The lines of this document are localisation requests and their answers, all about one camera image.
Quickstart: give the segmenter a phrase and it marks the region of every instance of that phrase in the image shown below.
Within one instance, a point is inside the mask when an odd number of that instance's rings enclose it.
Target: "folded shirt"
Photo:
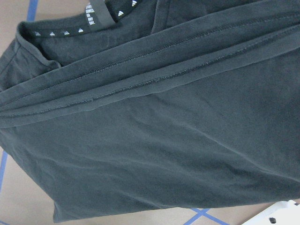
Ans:
[[[53,221],[299,198],[300,1],[129,4],[22,21],[0,58],[0,146]]]

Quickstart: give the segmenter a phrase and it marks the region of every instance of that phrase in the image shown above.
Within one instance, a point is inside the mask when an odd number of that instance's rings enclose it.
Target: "black screw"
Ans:
[[[272,224],[275,224],[275,223],[276,223],[276,219],[275,219],[275,218],[269,218],[269,220],[270,220],[270,222],[271,222]]]

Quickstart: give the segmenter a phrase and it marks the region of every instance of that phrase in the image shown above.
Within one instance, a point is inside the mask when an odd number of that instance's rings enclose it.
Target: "adidas logo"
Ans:
[[[121,15],[123,15],[124,13],[122,12],[122,11],[119,11],[119,14],[118,14],[118,16],[121,16]]]

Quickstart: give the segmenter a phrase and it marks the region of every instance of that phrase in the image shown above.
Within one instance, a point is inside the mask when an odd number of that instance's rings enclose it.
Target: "clothing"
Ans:
[[[0,146],[55,223],[300,197],[300,1],[144,0],[20,22],[0,58]]]

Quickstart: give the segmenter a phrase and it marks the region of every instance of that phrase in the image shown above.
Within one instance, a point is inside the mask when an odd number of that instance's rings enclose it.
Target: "clothing tag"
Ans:
[[[90,0],[85,8],[85,14],[91,31],[103,30],[116,23],[105,4],[105,0]]]

